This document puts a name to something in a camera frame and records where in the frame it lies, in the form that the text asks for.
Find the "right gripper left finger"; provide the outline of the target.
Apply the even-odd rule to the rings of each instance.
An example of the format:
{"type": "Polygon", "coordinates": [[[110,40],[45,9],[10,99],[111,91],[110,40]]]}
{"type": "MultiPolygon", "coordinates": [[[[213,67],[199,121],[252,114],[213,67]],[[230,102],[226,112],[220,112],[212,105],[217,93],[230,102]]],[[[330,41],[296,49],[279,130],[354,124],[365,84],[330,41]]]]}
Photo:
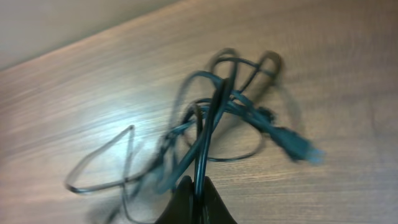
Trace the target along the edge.
{"type": "Polygon", "coordinates": [[[155,224],[191,224],[193,219],[193,181],[184,176],[170,202],[155,224]]]}

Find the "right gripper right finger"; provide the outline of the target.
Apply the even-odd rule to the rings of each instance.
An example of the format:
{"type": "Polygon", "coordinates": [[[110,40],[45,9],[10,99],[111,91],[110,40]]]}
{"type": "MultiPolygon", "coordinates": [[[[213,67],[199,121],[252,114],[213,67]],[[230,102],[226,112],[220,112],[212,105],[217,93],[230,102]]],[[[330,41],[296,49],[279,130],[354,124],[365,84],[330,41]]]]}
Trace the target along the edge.
{"type": "Polygon", "coordinates": [[[208,176],[205,177],[200,215],[202,224],[237,224],[208,176]]]}

